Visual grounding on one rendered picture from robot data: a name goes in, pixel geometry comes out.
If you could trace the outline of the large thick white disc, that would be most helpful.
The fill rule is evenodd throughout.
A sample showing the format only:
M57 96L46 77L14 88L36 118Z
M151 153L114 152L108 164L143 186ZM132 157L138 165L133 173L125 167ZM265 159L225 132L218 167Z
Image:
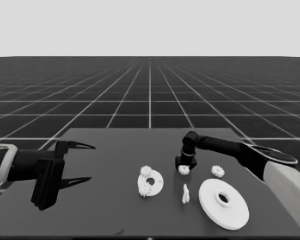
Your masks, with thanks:
M205 180L199 188L198 197L204 212L220 227L234 231L248 223L250 213L245 199L227 182Z

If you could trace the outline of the white round carrier with pins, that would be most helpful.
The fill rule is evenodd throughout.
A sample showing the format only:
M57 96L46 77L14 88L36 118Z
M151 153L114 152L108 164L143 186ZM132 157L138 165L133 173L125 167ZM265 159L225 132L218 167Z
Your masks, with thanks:
M164 186L164 179L162 175L158 171L153 169L151 174L148 177L143 177L141 175L138 176L137 179L138 191L139 191L139 186L146 182L148 182L151 185L151 193L149 196L146 197L156 196L161 192Z

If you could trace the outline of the small white T-shaped piece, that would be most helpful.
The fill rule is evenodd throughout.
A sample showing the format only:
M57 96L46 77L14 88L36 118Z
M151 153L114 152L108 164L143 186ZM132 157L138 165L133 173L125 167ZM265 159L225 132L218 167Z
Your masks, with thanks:
M182 203L188 203L190 201L190 193L187 184L183 185Z

